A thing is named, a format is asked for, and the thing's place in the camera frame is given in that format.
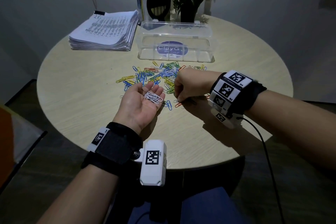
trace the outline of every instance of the hand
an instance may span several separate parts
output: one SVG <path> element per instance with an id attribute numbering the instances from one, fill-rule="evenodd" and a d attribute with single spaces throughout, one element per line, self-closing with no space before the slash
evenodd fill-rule
<path id="1" fill-rule="evenodd" d="M 160 96 L 163 100 L 166 96 L 163 93 L 162 87 L 153 85 L 154 82 L 149 82 L 144 87 L 142 83 L 132 85 L 125 92 L 113 122 L 123 124 L 139 135 L 141 130 L 153 120 L 156 112 L 163 103 L 162 101 L 158 104 L 154 104 L 152 101 L 145 99 L 144 95 L 148 91 L 151 91 Z"/>
<path id="2" fill-rule="evenodd" d="M 210 93 L 212 85 L 221 72 L 197 70 L 191 67 L 179 71 L 174 85 L 175 97 L 183 102 L 188 97 L 202 96 Z"/>

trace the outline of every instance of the clear plastic box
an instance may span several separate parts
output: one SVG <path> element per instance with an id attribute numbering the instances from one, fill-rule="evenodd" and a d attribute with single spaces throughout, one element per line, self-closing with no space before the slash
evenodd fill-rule
<path id="1" fill-rule="evenodd" d="M 213 62 L 217 44 L 203 23 L 144 21 L 137 36 L 139 59 Z"/>

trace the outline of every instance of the person's left hand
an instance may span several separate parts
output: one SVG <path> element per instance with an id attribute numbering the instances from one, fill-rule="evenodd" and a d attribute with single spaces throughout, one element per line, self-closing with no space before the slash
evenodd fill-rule
<path id="1" fill-rule="evenodd" d="M 149 82 L 144 87 L 142 83 L 132 85 L 125 92 L 113 122 L 123 124 L 140 134 L 141 130 L 154 119 L 166 96 L 162 87 L 153 85 L 154 82 Z M 148 91 L 160 96 L 163 99 L 162 102 L 154 104 L 145 99 L 144 95 Z"/>

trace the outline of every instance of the tabletop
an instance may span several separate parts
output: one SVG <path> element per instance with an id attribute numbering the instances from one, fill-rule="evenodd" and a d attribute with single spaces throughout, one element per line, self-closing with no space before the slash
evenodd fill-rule
<path id="1" fill-rule="evenodd" d="M 208 70 L 237 70 L 269 90 L 293 96 L 288 69 L 267 43 L 233 23 L 211 16 L 206 18 L 219 45 L 214 52 L 215 61 L 203 63 Z M 197 64 L 179 62 L 180 66 Z M 116 81 L 134 75 L 132 66 L 151 65 L 152 60 L 138 59 L 136 41 L 130 52 L 74 51 L 66 36 L 51 49 L 39 70 L 40 105 L 60 133 L 86 149 L 99 128 L 111 122 L 118 110 L 124 84 Z M 166 143 L 168 169 L 215 165 L 247 154 L 261 144 L 257 132 L 246 121 L 236 129 L 222 125 L 210 113 L 207 100 L 196 100 L 197 105 L 185 109 L 174 107 L 173 94 L 167 94 L 166 100 L 171 101 L 172 110 L 164 107 L 141 136 Z M 271 137 L 254 124 L 265 141 Z"/>

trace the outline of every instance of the stack of paper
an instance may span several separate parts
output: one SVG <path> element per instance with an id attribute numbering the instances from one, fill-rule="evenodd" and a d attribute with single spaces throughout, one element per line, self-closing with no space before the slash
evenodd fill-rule
<path id="1" fill-rule="evenodd" d="M 93 14 L 69 35 L 73 50 L 129 51 L 138 11 Z"/>

